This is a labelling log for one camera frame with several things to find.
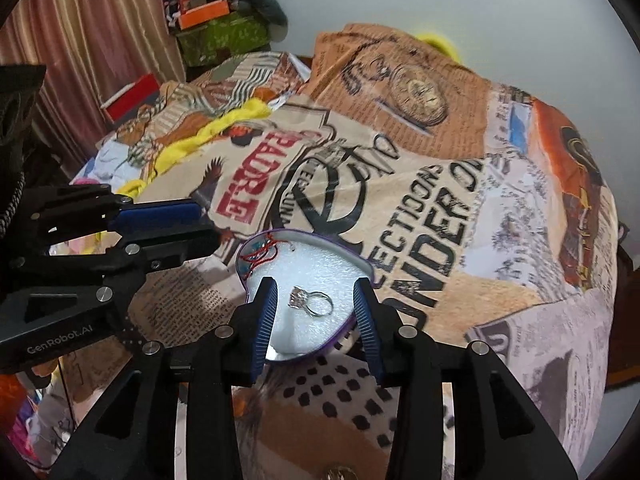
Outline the purple heart-shaped jewelry box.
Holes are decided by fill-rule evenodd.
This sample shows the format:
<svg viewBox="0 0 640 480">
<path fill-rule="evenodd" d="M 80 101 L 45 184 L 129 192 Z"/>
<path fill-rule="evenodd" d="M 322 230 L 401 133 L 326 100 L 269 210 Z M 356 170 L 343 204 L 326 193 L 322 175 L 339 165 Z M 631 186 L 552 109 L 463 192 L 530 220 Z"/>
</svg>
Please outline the purple heart-shaped jewelry box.
<svg viewBox="0 0 640 480">
<path fill-rule="evenodd" d="M 297 230 L 270 230 L 240 248 L 236 274 L 252 300 L 273 278 L 278 306 L 266 359 L 288 362 L 329 349 L 355 326 L 354 284 L 373 268 L 330 240 Z"/>
</svg>

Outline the red and white box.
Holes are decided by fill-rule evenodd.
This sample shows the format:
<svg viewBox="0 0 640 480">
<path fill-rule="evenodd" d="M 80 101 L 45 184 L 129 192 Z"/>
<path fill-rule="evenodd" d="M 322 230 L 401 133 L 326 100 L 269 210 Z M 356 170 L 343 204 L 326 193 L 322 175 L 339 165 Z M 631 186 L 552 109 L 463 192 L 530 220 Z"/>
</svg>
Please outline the red and white box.
<svg viewBox="0 0 640 480">
<path fill-rule="evenodd" d="M 126 84 L 101 105 L 106 118 L 114 125 L 134 116 L 142 104 L 150 104 L 160 94 L 160 84 L 154 74 L 146 74 Z"/>
</svg>

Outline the newspaper print bed blanket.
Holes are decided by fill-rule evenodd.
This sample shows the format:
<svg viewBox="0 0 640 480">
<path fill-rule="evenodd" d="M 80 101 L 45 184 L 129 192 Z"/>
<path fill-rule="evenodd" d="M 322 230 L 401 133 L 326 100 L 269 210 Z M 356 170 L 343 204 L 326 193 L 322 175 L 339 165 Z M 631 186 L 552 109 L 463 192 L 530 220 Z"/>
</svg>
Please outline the newspaper print bed blanket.
<svg viewBox="0 0 640 480">
<path fill-rule="evenodd" d="M 139 200 L 192 198 L 220 248 L 150 275 L 125 333 L 67 359 L 84 400 L 129 347 L 197 340 L 228 321 L 246 290 L 235 260 L 270 230 L 319 235 L 373 268 L 383 304 L 427 336 L 484 340 L 506 363 L 574 466 L 604 393 L 616 289 L 613 195 L 573 123 L 399 30 L 350 24 L 319 35 L 311 73 L 291 55 L 232 58 L 117 131 L 142 161 L 251 98 L 237 122 L 155 178 Z M 233 393 L 251 479 L 312 479 L 335 465 L 381 479 L 398 392 L 356 358 L 355 326 L 329 349 L 277 362 Z"/>
</svg>

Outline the yellow cloth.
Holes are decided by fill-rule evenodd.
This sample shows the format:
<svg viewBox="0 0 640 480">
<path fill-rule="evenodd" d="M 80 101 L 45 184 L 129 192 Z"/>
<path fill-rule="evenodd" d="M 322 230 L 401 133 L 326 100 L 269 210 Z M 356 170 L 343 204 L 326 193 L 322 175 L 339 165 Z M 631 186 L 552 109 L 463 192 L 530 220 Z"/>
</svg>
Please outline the yellow cloth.
<svg viewBox="0 0 640 480">
<path fill-rule="evenodd" d="M 230 110 L 230 112 L 211 120 L 202 128 L 199 128 L 194 136 L 187 136 L 165 146 L 154 160 L 154 164 L 151 166 L 146 178 L 130 180 L 123 184 L 116 193 L 129 198 L 137 198 L 155 178 L 161 174 L 166 174 L 169 169 L 176 166 L 186 156 L 198 151 L 203 145 L 219 138 L 224 130 L 237 122 L 264 119 L 270 114 L 271 108 L 265 102 L 256 98 L 249 99 L 242 106 Z"/>
</svg>

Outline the striped red curtain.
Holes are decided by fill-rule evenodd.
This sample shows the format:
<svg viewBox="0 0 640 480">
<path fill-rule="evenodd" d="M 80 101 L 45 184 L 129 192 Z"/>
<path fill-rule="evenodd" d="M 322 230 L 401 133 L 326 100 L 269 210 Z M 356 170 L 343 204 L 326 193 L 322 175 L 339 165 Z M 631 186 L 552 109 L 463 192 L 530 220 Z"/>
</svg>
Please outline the striped red curtain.
<svg viewBox="0 0 640 480">
<path fill-rule="evenodd" d="M 4 64 L 42 64 L 34 123 L 74 174 L 110 130 L 102 105 L 152 74 L 186 78 L 163 0 L 20 0 L 1 27 Z"/>
</svg>

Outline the orange shoe box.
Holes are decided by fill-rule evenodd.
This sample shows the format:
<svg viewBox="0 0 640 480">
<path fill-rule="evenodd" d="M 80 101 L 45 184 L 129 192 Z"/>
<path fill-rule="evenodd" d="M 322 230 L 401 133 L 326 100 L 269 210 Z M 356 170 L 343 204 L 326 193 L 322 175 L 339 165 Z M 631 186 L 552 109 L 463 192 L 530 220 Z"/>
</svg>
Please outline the orange shoe box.
<svg viewBox="0 0 640 480">
<path fill-rule="evenodd" d="M 227 0 L 217 0 L 180 13 L 178 24 L 181 30 L 201 25 L 205 22 L 228 15 L 230 8 Z"/>
</svg>

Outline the dark green plush pillow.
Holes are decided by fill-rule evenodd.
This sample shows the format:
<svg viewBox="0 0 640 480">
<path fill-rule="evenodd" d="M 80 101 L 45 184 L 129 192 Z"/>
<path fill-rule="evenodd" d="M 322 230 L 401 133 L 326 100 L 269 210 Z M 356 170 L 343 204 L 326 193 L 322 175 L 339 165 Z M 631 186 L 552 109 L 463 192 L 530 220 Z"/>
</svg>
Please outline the dark green plush pillow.
<svg viewBox="0 0 640 480">
<path fill-rule="evenodd" d="M 267 24 L 271 39 L 275 42 L 288 36 L 288 17 L 278 0 L 238 0 L 244 6 L 250 6 Z"/>
</svg>

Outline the yellow curved headrest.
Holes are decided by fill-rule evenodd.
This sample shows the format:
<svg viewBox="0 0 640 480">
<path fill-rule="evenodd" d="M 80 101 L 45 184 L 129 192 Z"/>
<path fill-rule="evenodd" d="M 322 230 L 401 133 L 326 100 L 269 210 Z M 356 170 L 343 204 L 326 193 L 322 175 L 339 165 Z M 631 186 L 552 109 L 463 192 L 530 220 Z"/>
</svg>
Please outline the yellow curved headrest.
<svg viewBox="0 0 640 480">
<path fill-rule="evenodd" d="M 461 58 L 457 48 L 446 37 L 433 34 L 432 32 L 427 32 L 426 34 L 416 35 L 416 39 L 420 40 L 424 44 L 428 44 L 442 55 L 446 55 L 447 58 L 451 58 L 454 62 L 461 63 Z"/>
</svg>

